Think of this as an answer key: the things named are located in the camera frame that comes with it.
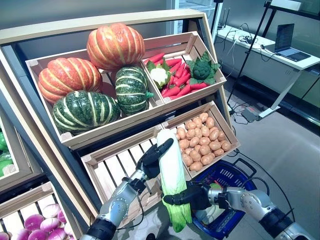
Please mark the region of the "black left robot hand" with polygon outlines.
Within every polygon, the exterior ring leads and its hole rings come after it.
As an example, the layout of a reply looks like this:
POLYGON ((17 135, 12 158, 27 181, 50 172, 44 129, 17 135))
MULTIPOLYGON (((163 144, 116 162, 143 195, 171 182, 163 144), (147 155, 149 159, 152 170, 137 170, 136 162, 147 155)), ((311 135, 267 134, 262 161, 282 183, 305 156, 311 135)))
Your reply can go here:
POLYGON ((143 172, 145 180, 150 180, 158 176, 160 173, 160 158, 172 146, 174 140, 168 138, 163 144, 157 143, 152 145, 139 159, 136 165, 136 170, 143 172))

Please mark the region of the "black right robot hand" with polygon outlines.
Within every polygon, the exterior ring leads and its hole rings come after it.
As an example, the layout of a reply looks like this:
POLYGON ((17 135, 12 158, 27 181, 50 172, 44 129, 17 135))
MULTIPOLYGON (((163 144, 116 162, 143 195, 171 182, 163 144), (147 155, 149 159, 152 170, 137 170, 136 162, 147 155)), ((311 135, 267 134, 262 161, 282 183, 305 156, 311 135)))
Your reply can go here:
POLYGON ((186 181, 186 189, 174 195, 165 195, 165 203, 175 206, 190 204, 192 210, 205 210, 212 206, 209 200, 211 187, 199 181, 186 181))

